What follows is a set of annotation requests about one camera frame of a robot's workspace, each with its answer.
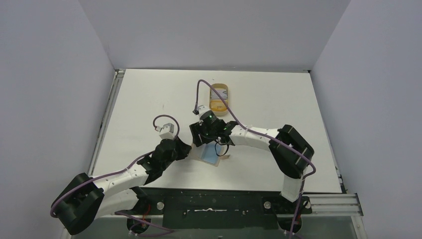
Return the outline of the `beige card holder wallet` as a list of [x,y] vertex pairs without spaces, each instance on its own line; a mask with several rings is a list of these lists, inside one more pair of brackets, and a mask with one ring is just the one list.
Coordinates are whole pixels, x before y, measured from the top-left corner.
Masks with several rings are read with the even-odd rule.
[[229,159],[230,154],[228,153],[228,145],[211,142],[199,147],[192,144],[188,158],[217,167],[221,160]]

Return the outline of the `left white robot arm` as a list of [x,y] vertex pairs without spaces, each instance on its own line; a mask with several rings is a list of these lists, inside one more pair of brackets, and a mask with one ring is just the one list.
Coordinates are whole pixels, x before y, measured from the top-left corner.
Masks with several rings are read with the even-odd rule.
[[95,219],[119,211],[141,214],[147,199],[139,187],[162,176],[168,166],[185,159],[192,147],[179,138],[163,139],[155,150],[137,157],[123,170],[90,177],[78,174],[52,203],[50,215],[71,235],[84,231]]

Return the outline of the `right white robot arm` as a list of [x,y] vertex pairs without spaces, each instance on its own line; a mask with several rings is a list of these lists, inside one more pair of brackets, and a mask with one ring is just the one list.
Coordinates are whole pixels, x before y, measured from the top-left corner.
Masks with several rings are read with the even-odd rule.
[[268,151],[284,174],[280,206],[287,213],[300,205],[299,194],[308,167],[312,167],[313,147],[291,125],[279,129],[249,127],[238,119],[225,122],[211,110],[201,113],[189,126],[193,144],[216,142],[228,146],[249,146]]

